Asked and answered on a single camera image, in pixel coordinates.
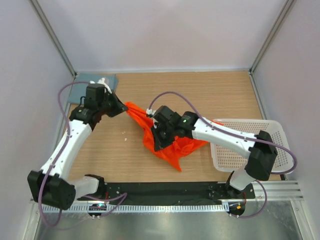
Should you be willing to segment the orange t shirt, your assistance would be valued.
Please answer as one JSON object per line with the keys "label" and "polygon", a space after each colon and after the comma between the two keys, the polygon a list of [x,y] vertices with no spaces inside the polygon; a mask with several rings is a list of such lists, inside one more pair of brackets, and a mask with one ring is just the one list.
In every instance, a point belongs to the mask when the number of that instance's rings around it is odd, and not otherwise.
{"label": "orange t shirt", "polygon": [[133,102],[126,102],[125,106],[128,107],[126,113],[143,129],[143,145],[151,153],[159,159],[167,161],[173,168],[181,172],[180,159],[192,154],[197,149],[208,144],[207,141],[190,139],[187,137],[176,137],[173,144],[165,149],[155,151],[155,142],[152,135],[151,127],[153,121],[146,116],[146,111],[134,104]]}

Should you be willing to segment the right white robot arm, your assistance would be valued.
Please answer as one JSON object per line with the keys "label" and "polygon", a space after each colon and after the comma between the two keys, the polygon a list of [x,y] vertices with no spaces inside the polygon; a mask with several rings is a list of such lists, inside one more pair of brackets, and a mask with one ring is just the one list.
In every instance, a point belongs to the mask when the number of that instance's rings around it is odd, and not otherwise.
{"label": "right white robot arm", "polygon": [[171,146],[177,137],[186,137],[221,146],[246,159],[245,164],[229,175],[222,189],[224,197],[237,198],[255,180],[270,178],[278,152],[268,132],[240,132],[191,111],[179,115],[165,105],[156,111],[147,109],[146,115],[153,120],[151,133],[156,152]]}

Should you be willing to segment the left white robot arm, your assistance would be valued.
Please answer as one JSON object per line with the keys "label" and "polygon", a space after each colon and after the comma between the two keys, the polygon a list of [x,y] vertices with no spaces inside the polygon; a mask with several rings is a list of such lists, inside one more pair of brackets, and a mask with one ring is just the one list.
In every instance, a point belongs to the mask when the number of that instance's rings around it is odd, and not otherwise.
{"label": "left white robot arm", "polygon": [[68,210],[77,199],[101,200],[105,197],[107,189],[103,177],[86,174],[68,182],[69,172],[79,150],[102,117],[112,118],[127,110],[106,83],[88,83],[79,105],[66,119],[66,131],[52,155],[39,171],[32,170],[27,176],[33,200]]}

